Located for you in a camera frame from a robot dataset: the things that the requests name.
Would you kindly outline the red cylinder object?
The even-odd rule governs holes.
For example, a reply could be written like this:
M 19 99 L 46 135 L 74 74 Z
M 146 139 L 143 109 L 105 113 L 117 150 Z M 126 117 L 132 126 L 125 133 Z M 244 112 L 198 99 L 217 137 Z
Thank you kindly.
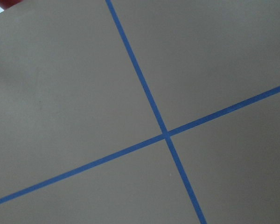
M 0 8 L 6 10 L 20 2 L 22 2 L 22 0 L 0 0 Z

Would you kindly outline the brown paper table cover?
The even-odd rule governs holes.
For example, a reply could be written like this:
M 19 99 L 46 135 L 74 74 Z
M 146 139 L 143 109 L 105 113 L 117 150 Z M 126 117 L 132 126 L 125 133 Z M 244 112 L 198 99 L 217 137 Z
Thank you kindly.
M 280 0 L 24 0 L 0 13 L 0 224 L 280 224 Z

